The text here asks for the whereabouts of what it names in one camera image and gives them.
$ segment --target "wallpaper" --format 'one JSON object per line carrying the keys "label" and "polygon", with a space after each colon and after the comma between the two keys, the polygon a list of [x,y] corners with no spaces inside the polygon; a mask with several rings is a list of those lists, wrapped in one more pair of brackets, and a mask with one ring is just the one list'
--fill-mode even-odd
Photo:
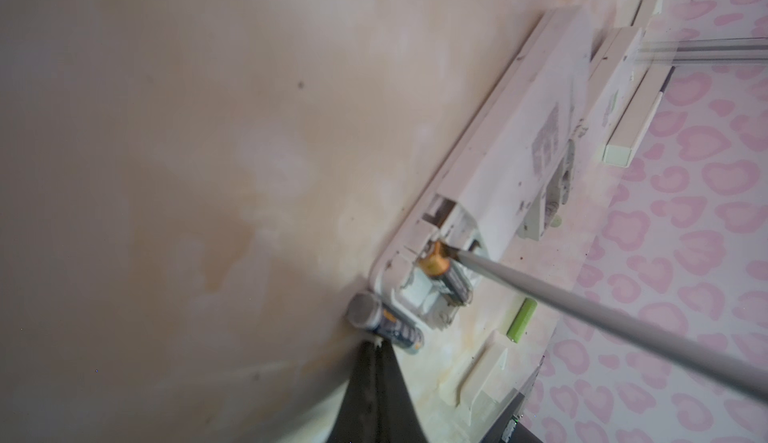
{"label": "wallpaper", "polygon": [[665,8],[650,29],[676,40],[767,37],[767,5],[768,0],[690,0]]}
{"label": "wallpaper", "polygon": [[[768,368],[768,70],[678,68],[574,291]],[[524,423],[546,443],[759,443],[768,408],[576,319]]]}

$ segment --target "gray metal rod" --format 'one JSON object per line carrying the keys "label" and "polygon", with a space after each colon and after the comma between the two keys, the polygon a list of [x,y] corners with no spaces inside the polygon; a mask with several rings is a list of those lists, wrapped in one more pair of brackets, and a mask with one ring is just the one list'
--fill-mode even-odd
{"label": "gray metal rod", "polygon": [[541,279],[464,250],[451,254],[467,268],[531,295],[562,313],[768,403],[768,371],[718,353],[649,323],[574,295]]}

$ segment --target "aa battery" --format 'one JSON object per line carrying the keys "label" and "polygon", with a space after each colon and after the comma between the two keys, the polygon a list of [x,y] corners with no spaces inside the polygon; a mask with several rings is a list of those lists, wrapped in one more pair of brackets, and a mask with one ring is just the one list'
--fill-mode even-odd
{"label": "aa battery", "polygon": [[418,260],[418,266],[453,305],[466,306],[472,302],[472,285],[457,263],[446,255],[441,241],[429,247],[427,256]]}
{"label": "aa battery", "polygon": [[415,353],[424,345],[422,331],[374,293],[360,292],[352,297],[346,318],[355,328],[386,338],[408,352]]}

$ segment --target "beige marble surface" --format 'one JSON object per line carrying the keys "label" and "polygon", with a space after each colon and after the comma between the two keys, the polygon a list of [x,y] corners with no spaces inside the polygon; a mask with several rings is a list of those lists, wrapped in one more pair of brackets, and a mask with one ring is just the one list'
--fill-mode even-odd
{"label": "beige marble surface", "polygon": [[[0,438],[321,439],[351,294],[543,11],[597,45],[638,1],[2,0]],[[509,258],[570,284],[600,181]],[[430,436],[519,299],[483,285],[402,359]]]}

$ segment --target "green battery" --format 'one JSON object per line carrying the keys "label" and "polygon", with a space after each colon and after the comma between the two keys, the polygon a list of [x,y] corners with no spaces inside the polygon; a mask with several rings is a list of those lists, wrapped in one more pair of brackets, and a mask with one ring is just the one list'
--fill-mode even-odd
{"label": "green battery", "polygon": [[525,301],[523,301],[520,311],[518,311],[517,316],[514,317],[512,326],[510,326],[509,331],[507,331],[507,338],[515,343],[520,341],[520,338],[525,333],[525,329],[528,327],[528,322],[531,321],[536,306],[538,306],[538,303],[536,303],[536,300],[533,298],[526,298]]}

